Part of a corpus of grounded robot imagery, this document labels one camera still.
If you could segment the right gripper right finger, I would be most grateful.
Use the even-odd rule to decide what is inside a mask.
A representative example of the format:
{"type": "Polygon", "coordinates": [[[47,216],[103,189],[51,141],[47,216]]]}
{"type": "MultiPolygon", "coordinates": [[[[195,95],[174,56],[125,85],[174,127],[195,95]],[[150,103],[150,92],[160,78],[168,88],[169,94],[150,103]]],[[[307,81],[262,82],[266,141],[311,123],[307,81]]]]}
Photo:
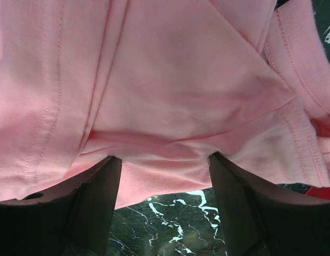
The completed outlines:
{"type": "Polygon", "coordinates": [[[277,186],[219,153],[209,162],[228,255],[330,255],[330,201],[277,186]]]}

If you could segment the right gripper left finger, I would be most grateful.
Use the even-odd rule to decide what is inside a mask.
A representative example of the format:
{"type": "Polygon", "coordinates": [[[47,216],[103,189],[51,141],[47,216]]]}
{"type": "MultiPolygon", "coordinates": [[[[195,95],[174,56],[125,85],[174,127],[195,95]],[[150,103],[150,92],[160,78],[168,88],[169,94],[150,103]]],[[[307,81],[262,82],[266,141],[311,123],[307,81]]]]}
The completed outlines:
{"type": "Polygon", "coordinates": [[[0,255],[62,255],[68,243],[105,255],[122,161],[88,170],[24,199],[0,202],[0,255]]]}

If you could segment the light pink t shirt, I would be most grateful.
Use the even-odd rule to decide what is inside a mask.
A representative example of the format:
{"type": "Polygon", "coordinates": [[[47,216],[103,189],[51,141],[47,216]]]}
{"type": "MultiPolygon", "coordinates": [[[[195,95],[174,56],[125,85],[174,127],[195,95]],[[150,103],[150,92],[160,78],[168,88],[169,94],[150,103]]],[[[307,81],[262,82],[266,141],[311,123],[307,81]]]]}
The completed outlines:
{"type": "Polygon", "coordinates": [[[330,187],[311,1],[0,1],[0,202],[123,160],[117,207],[211,186],[219,152],[330,187]]]}

